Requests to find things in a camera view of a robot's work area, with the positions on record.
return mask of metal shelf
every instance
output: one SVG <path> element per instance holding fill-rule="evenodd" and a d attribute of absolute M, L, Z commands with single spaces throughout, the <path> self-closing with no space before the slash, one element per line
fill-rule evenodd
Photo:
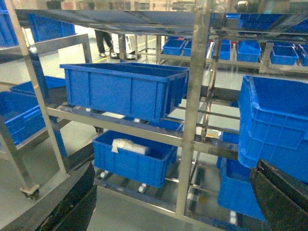
<path fill-rule="evenodd" d="M 236 116 L 222 115 L 211 111 L 211 106 L 213 104 L 231 106 L 234 102 L 237 102 L 239 98 L 239 91 L 215 87 L 218 65 L 257 68 L 260 72 L 266 73 L 272 67 L 269 63 L 269 54 L 273 44 L 267 43 L 261 62 L 255 64 L 236 61 L 235 50 L 233 50 L 233 59 L 231 61 L 219 60 L 221 42 L 224 38 L 257 39 L 263 42 L 269 40 L 299 41 L 297 35 L 295 36 L 294 34 L 288 32 L 288 29 L 294 24 L 287 24 L 287 22 L 293 19 L 294 23 L 298 24 L 307 19 L 308 15 L 286 14 L 269 30 L 245 30 L 231 25 L 232 23 L 236 25 L 236 22 L 229 24 L 230 21 L 227 20 L 226 22 L 224 20 L 226 16 L 225 12 L 234 12 L 234 3 L 237 3 L 237 0 L 201 0 L 196 2 L 189 0 L 183 5 L 180 5 L 179 2 L 175 2 L 173 0 L 149 1 L 149 4 L 155 3 L 155 6 L 152 5 L 152 7 L 153 9 L 157 7 L 157 11 L 152 11 L 152 8 L 149 8 L 146 11 L 140 11 L 141 9 L 139 9 L 138 4 L 131 4 L 131 9 L 126 9 L 126 4 L 121 5 L 116 3 L 111 4 L 115 6 L 116 10 L 109 9 L 108 4 L 102 5 L 102 8 L 97 8 L 98 5 L 96 5 L 96 9 L 94 8 L 94 10 L 85 9 L 77 11 L 51 11 L 41 5 L 26 6 L 25 8 L 22 4 L 17 4 L 17 11 L 15 11 L 12 1 L 14 2 L 15 0 L 5 0 L 19 43 L 21 44 L 21 51 L 25 57 L 25 62 L 27 64 L 32 83 L 36 86 L 35 92 L 38 97 L 60 170 L 63 173 L 69 173 L 75 167 L 83 164 L 84 161 L 91 160 L 93 158 L 93 149 L 91 148 L 91 144 L 89 144 L 69 159 L 65 151 L 57 118 L 77 121 L 100 128 L 111 129 L 117 132 L 182 147 L 179 174 L 177 177 L 169 176 L 167 178 L 171 184 L 176 185 L 177 198 L 175 205 L 166 205 L 157 198 L 145 195 L 144 192 L 148 189 L 146 186 L 143 188 L 144 190 L 141 193 L 137 192 L 138 189 L 134 191 L 127 189 L 126 186 L 129 182 L 128 179 L 123 179 L 123 182 L 120 182 L 117 185 L 110 183 L 107 179 L 111 178 L 111 173 L 105 172 L 103 174 L 104 178 L 96 178 L 95 183 L 101 186 L 101 190 L 104 193 L 129 200 L 140 206 L 144 206 L 167 216 L 183 220 L 190 224 L 200 225 L 209 230 L 222 230 L 229 228 L 232 230 L 243 230 L 235 225 L 226 222 L 219 222 L 214 219 L 208 219 L 200 214 L 197 214 L 195 211 L 196 206 L 192 205 L 190 203 L 192 200 L 188 199 L 188 193 L 193 192 L 198 194 L 200 191 L 209 192 L 211 194 L 217 193 L 215 190 L 203 187 L 196 180 L 196 175 L 199 169 L 198 161 L 201 153 L 237 159 L 237 145 L 221 142 L 218 139 L 207 136 L 208 129 L 231 131 L 225 128 L 209 126 L 208 122 L 211 115 L 226 117 L 229 119 L 239 119 Z M 275 1 L 273 8 L 278 10 L 278 5 L 281 3 L 281 0 Z M 266 8 L 265 6 L 266 1 L 261 1 L 258 12 L 264 12 Z M 289 13 L 290 11 L 290 9 L 286 9 L 286 7 L 284 10 L 285 12 L 282 13 Z M 179 107 L 179 109 L 185 110 L 185 120 L 177 120 L 178 122 L 185 123 L 184 132 L 170 131 L 167 129 L 153 127 L 148 124 L 126 121 L 94 112 L 87 112 L 79 107 L 73 108 L 65 105 L 64 99 L 59 99 L 57 104 L 49 105 L 47 100 L 43 97 L 44 92 L 42 90 L 42 79 L 38 81 L 35 73 L 35 64 L 37 64 L 36 61 L 39 60 L 38 54 L 33 53 L 32 50 L 28 50 L 19 25 L 19 19 L 23 21 L 25 19 L 25 14 L 30 12 L 71 22 L 81 26 L 88 26 L 95 29 L 118 33 L 121 61 L 125 61 L 125 33 L 157 35 L 156 60 L 159 64 L 162 59 L 174 59 L 183 62 L 191 61 L 186 107 Z M 210 28 L 210 24 L 213 21 L 213 14 L 211 15 L 211 13 L 217 13 L 217 19 L 220 26 L 212 25 L 212 28 Z M 192 44 L 192 56 L 168 56 L 162 54 L 161 36 L 165 35 L 184 35 L 187 37 L 192 37 L 194 41 Z M 306 35 L 306 33 L 300 33 L 300 42 L 306 43 Z M 213 60 L 205 58 L 208 42 L 206 38 L 209 36 L 217 38 L 217 46 L 215 46 Z M 202 86 L 205 64 L 209 64 L 207 66 L 210 68 L 208 86 Z M 201 135 L 196 134 L 196 128 L 201 128 Z M 197 157 L 193 160 L 194 151 L 197 151 Z"/>

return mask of black object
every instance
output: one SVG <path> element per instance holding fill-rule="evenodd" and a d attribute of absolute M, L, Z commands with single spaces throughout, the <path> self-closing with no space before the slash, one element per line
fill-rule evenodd
<path fill-rule="evenodd" d="M 96 205 L 91 162 L 1 231 L 86 231 Z"/>
<path fill-rule="evenodd" d="M 250 180 L 273 231 L 308 231 L 308 186 L 259 160 Z"/>

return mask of metal pole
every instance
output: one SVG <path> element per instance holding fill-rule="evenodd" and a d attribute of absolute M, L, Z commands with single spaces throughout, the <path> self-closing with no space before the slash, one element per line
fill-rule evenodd
<path fill-rule="evenodd" d="M 138 60 L 138 36 L 135 35 L 135 59 Z"/>
<path fill-rule="evenodd" d="M 36 76 L 35 68 L 33 66 L 29 51 L 27 49 L 26 40 L 25 40 L 24 34 L 22 32 L 21 26 L 19 24 L 17 14 L 15 12 L 12 1 L 11 0 L 4 0 L 4 1 L 5 1 L 5 4 L 6 4 L 6 7 L 8 9 L 9 16 L 11 18 L 11 21 L 12 21 L 12 24 L 13 24 L 19 45 L 20 45 L 22 55 L 25 59 L 25 63 L 26 63 L 27 69 L 28 69 L 28 73 L 30 75 L 30 78 L 31 78 L 31 81 L 32 81 L 32 84 L 33 84 L 33 87 L 34 87 L 34 90 L 35 90 L 35 94 L 36 94 L 38 102 L 39 102 L 39 106 L 40 106 L 40 109 L 41 109 L 47 130 L 48 130 L 48 133 L 49 133 L 49 137 L 50 137 L 52 145 L 53 145 L 53 149 L 54 149 L 57 161 L 58 161 L 60 171 L 63 172 L 63 173 L 66 173 L 66 169 L 65 169 L 65 166 L 63 164 L 62 157 L 61 157 L 61 152 L 60 152 L 60 149 L 58 147 L 57 139 L 56 139 L 55 134 L 53 132 L 53 128 L 52 128 L 52 125 L 51 125 L 51 122 L 49 120 L 49 116 L 48 116 L 48 113 L 47 113 L 47 110 L 46 110 L 46 104 L 45 104 L 45 101 L 44 101 L 44 98 L 43 98 L 42 90 L 40 88 L 40 85 L 38 84 L 39 83 L 38 78 Z"/>
<path fill-rule="evenodd" d="M 0 143 L 4 147 L 6 155 L 10 160 L 15 172 L 17 173 L 23 188 L 27 191 L 31 190 L 31 188 L 34 187 L 34 183 L 31 180 L 29 173 L 21 160 L 22 152 L 17 150 L 2 116 L 0 116 Z"/>
<path fill-rule="evenodd" d="M 145 53 L 148 53 L 148 36 L 145 35 Z"/>
<path fill-rule="evenodd" d="M 89 40 L 87 42 L 82 43 L 83 53 L 85 56 L 85 61 L 88 64 L 92 63 L 92 55 Z"/>
<path fill-rule="evenodd" d="M 205 67 L 204 57 L 208 43 L 212 1 L 213 0 L 200 0 L 196 3 L 189 87 L 186 102 L 185 130 L 182 142 L 182 156 L 176 206 L 176 213 L 179 215 L 184 215 L 187 201 L 187 190 L 189 187 L 193 157 L 193 141 L 195 137 L 201 84 Z"/>
<path fill-rule="evenodd" d="M 126 36 L 118 35 L 119 38 L 119 50 L 120 50 L 120 62 L 126 62 Z"/>
<path fill-rule="evenodd" d="M 207 88 L 207 97 L 210 97 L 211 99 L 208 101 L 206 108 L 205 108 L 205 115 L 204 115 L 204 118 L 203 118 L 204 127 L 202 128 L 202 131 L 201 131 L 202 140 L 205 140 L 205 138 L 206 138 L 207 125 L 208 125 L 208 122 L 209 122 L 209 119 L 210 119 L 209 112 L 211 111 L 211 106 L 212 106 L 213 89 L 214 89 L 215 82 L 216 82 L 216 75 L 217 75 L 217 69 L 218 69 L 218 62 L 219 62 L 222 38 L 216 39 L 215 43 L 216 44 L 214 46 L 213 62 L 212 62 L 211 70 L 210 70 L 211 75 L 210 75 L 208 88 Z"/>
<path fill-rule="evenodd" d="M 264 52 L 262 54 L 262 59 L 261 59 L 261 67 L 259 69 L 259 73 L 263 74 L 266 73 L 269 64 L 270 64 L 270 53 L 273 50 L 274 43 L 272 42 L 267 42 L 265 45 Z"/>
<path fill-rule="evenodd" d="M 160 64 L 160 53 L 162 52 L 162 37 L 156 36 L 156 64 Z"/>

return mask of crate rim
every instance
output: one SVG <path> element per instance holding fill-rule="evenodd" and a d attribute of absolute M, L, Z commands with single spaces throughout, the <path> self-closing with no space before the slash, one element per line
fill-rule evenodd
<path fill-rule="evenodd" d="M 116 75 L 119 75 L 119 76 L 121 76 L 123 74 L 122 71 L 115 71 L 115 70 L 109 70 L 109 69 L 99 69 L 99 68 L 95 68 L 95 67 L 90 67 L 90 66 L 86 67 L 86 66 L 80 66 L 80 65 L 96 65 L 96 64 L 61 64 L 60 68 L 64 68 L 64 69 L 67 69 L 67 70 L 86 71 L 86 72 L 91 72 L 91 73 L 113 74 L 113 75 L 116 74 Z M 124 76 L 124 77 L 138 78 L 138 79 L 144 79 L 144 80 L 147 80 L 147 81 L 155 81 L 155 82 L 159 81 L 159 82 L 168 83 L 168 82 L 171 82 L 175 79 L 181 79 L 181 78 L 186 77 L 186 73 L 183 73 L 183 71 L 178 71 L 178 73 L 174 74 L 174 75 L 170 75 L 170 76 L 167 76 L 167 77 L 158 77 L 158 76 L 152 76 L 152 75 L 146 75 L 146 74 L 137 74 L 137 73 L 126 72 L 126 76 Z"/>
<path fill-rule="evenodd" d="M 264 78 L 264 77 L 246 75 L 246 76 L 243 77 L 243 81 L 246 81 L 249 84 L 250 88 L 255 92 L 256 91 L 256 87 L 255 87 L 255 83 L 254 83 L 254 78 Z M 292 80 L 286 80 L 286 79 L 278 79 L 278 78 L 273 78 L 273 79 L 281 80 L 281 81 L 294 82 Z M 249 94 L 251 96 L 250 102 L 251 102 L 252 107 L 254 107 L 254 108 L 256 108 L 256 109 L 258 109 L 259 111 L 262 111 L 262 112 L 269 112 L 269 113 L 272 113 L 272 114 L 281 115 L 281 113 L 277 113 L 277 111 L 275 111 L 275 110 L 264 109 L 264 108 L 260 107 L 259 100 L 258 100 L 257 96 L 256 95 L 252 95 L 251 91 L 249 91 Z M 289 117 L 294 117 L 294 118 L 298 118 L 298 119 L 308 120 L 308 116 L 305 117 L 305 116 L 302 116 L 302 115 L 296 115 L 296 114 L 284 113 L 284 112 L 283 112 L 283 114 L 285 116 L 289 116 Z"/>

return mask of stacked blue crate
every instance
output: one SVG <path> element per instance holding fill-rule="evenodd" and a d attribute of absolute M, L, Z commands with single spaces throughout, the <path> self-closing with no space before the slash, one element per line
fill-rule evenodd
<path fill-rule="evenodd" d="M 228 132 L 223 132 L 219 139 L 229 143 L 239 143 L 239 135 Z M 238 161 L 227 158 L 219 158 L 217 167 L 221 173 L 218 204 L 232 211 L 265 220 L 250 183 L 250 169 Z"/>
<path fill-rule="evenodd" d="M 264 159 L 308 182 L 308 84 L 244 76 L 239 161 L 256 167 Z"/>

